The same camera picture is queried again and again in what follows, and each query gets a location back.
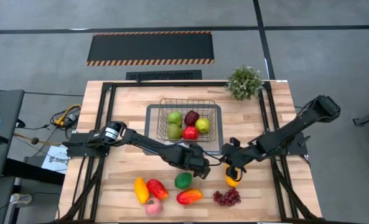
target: floor mat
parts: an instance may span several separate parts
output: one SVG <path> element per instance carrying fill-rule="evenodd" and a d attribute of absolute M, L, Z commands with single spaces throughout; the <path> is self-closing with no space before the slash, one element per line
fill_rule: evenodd
<path fill-rule="evenodd" d="M 201 70 L 126 72 L 126 80 L 201 80 Z"/>
<path fill-rule="evenodd" d="M 120 32 L 93 36 L 88 66 L 212 64 L 210 31 Z"/>

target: wooden tabletop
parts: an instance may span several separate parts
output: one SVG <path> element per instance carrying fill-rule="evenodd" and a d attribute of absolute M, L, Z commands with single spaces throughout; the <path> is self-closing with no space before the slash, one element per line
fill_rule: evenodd
<path fill-rule="evenodd" d="M 89 132 L 94 128 L 102 84 L 101 81 L 90 81 L 87 84 L 78 122 L 78 132 L 80 133 Z M 276 82 L 273 80 L 271 86 L 278 120 L 280 126 L 283 126 L 296 115 L 289 85 L 285 81 Z M 112 120 L 123 121 L 129 128 L 143 134 L 147 106 L 159 104 L 163 98 L 214 100 L 222 109 L 224 142 L 228 142 L 230 137 L 236 137 L 245 145 L 246 142 L 264 131 L 258 100 L 233 100 L 224 87 L 219 86 L 118 87 Z M 106 99 L 102 124 L 105 124 L 108 94 Z M 270 127 L 273 127 L 268 98 L 264 97 L 264 99 Z M 294 190 L 312 213 L 321 216 L 309 166 L 299 156 L 288 156 L 287 159 Z M 74 158 L 68 164 L 59 203 L 62 215 L 68 211 L 72 204 L 81 161 L 82 158 Z M 146 156 L 142 150 L 134 146 L 111 148 L 105 161 L 96 222 L 280 221 L 270 161 L 268 159 L 262 162 L 253 161 L 245 168 L 248 172 L 244 174 L 241 184 L 237 187 L 241 195 L 242 202 L 240 204 L 233 207 L 221 207 L 213 202 L 213 193 L 216 190 L 226 192 L 229 189 L 225 182 L 224 165 L 220 165 L 212 167 L 212 171 L 205 180 L 196 177 L 191 183 L 192 188 L 200 189 L 203 192 L 204 199 L 192 205 L 183 206 L 178 204 L 175 199 L 181 190 L 174 187 L 174 178 L 183 172 L 182 170 L 169 166 L 159 156 Z M 83 166 L 77 197 L 82 191 L 85 171 L 86 166 Z M 161 216 L 148 217 L 144 205 L 139 204 L 133 190 L 134 180 L 139 176 L 146 181 L 159 179 L 169 191 L 169 198 L 163 201 L 164 213 Z M 287 216 L 290 217 L 289 202 L 284 189 L 283 197 Z M 93 193 L 88 197 L 85 217 L 90 216 L 92 198 Z"/>

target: gray floor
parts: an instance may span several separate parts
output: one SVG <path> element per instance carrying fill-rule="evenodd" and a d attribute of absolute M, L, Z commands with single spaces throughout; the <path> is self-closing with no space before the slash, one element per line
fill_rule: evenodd
<path fill-rule="evenodd" d="M 259 1 L 266 26 L 369 25 L 369 0 Z M 0 0 L 0 30 L 256 26 L 255 15 L 253 2 L 245 0 Z M 369 223 L 369 125 L 352 123 L 369 113 L 369 30 L 267 31 L 266 36 L 276 78 L 289 80 L 297 106 L 323 94 L 342 107 L 335 122 L 305 132 L 312 136 L 308 148 L 323 216 Z M 215 64 L 175 67 L 86 67 L 91 37 L 0 34 L 0 89 L 83 94 L 88 80 L 122 80 L 126 72 L 202 69 L 204 79 L 222 79 L 242 64 L 268 77 L 258 31 L 213 32 Z M 20 118 L 41 126 L 81 101 L 26 95 Z M 51 131 L 19 132 L 46 139 Z M 64 139 L 62 132 L 52 138 Z M 23 160 L 35 152 L 14 140 L 9 157 Z M 52 220 L 57 201 L 23 208 L 19 223 Z"/>

